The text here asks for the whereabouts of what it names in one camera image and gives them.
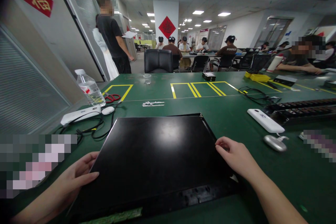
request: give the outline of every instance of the water bottle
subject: water bottle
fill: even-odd
[[[105,106],[105,98],[101,94],[101,91],[99,90],[95,80],[88,76],[83,69],[77,69],[75,70],[75,73],[78,75],[77,84],[84,92],[89,102],[93,106]]]

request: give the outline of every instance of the black cable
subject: black cable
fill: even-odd
[[[261,98],[254,98],[254,97],[248,95],[247,93],[241,91],[241,89],[243,89],[243,88],[246,88],[245,91],[256,91],[259,94],[263,95],[263,97],[261,97]],[[278,98],[278,100],[275,102],[275,101],[273,101],[273,99],[276,99],[276,98],[271,98],[267,94],[265,94],[263,91],[261,91],[259,89],[250,88],[248,86],[241,87],[240,89],[238,89],[238,92],[241,93],[241,94],[243,94],[243,95],[245,95],[251,101],[253,101],[253,102],[255,102],[255,103],[257,103],[257,104],[259,104],[261,106],[274,105],[274,104],[277,104],[281,100],[281,98]]]

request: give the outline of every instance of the red scissors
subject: red scissors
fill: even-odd
[[[105,92],[105,94],[106,94],[105,100],[106,99],[109,100],[106,103],[112,103],[112,102],[118,101],[120,99],[120,95],[118,95],[118,94],[109,94],[107,92]]]

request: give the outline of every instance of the paper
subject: paper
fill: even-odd
[[[122,36],[122,37],[127,38],[127,39],[128,39],[128,38],[131,39],[131,38],[133,38],[136,34],[137,34],[137,33],[128,31],[128,32],[126,32],[126,34],[125,34],[124,36]]]

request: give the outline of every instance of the white mouse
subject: white mouse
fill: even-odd
[[[107,107],[107,108],[104,108],[101,111],[101,113],[106,116],[108,114],[111,114],[113,111],[114,111],[114,107]]]

